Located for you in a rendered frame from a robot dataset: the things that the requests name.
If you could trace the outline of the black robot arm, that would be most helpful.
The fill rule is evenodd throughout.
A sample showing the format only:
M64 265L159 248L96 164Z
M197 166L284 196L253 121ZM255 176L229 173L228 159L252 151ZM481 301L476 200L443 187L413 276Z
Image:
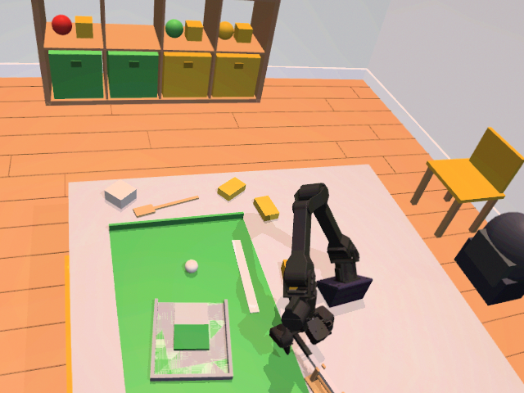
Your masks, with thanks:
M305 332L315 345L332 334L333 323L320 320L319 312L313 318L308 317L316 308L318 295L314 263L310 259L312 214L328 240L327 253L331 264L336 266L335 282L360 279L355 266L359 262L359 252L351 239L342 234L328 206L329 191L325 183L301 185L294 197L291 256L283 274L283 298L289 298L289 303L281 320L287 329ZM289 290L290 287L298 288Z

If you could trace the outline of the white golf ball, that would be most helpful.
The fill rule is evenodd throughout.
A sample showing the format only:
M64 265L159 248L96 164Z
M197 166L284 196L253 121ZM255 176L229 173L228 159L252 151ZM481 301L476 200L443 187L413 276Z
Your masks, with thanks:
M195 273L198 269L198 264L195 260L189 260L184 267L188 273Z

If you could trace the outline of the yellow block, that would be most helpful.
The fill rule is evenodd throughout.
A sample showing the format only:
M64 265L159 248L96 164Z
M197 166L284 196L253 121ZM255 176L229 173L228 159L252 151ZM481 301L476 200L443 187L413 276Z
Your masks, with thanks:
M258 210L263 221L278 219L279 211L269 196L261 196L254 199L255 208Z
M218 187L217 193L227 201L230 201L238 194L245 191L245 189L246 184L234 177Z

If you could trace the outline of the green putting mat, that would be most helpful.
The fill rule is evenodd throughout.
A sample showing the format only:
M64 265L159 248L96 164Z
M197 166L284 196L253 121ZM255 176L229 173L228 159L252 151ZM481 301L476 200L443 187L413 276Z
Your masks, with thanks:
M282 323L244 219L110 231L125 393L309 393L291 346L269 336ZM232 240L240 240L260 312L250 313ZM185 264L198 269L188 273ZM158 302L228 299L233 379L150 382Z

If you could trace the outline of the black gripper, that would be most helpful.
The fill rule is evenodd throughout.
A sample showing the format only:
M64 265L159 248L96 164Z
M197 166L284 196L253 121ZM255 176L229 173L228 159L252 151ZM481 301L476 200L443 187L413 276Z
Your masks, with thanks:
M309 318L313 318L316 313L319 312L319 318L320 320L331 320L332 323L334 323L334 316L333 314L327 309L324 305L321 305L317 308L315 308L314 311L310 312ZM286 353L289 355L290 348L292 345L294 345L292 342L294 341L293 336L300 333L301 331L291 331L287 329L282 323L270 328L269 336L275 341L275 343L280 347L284 348Z

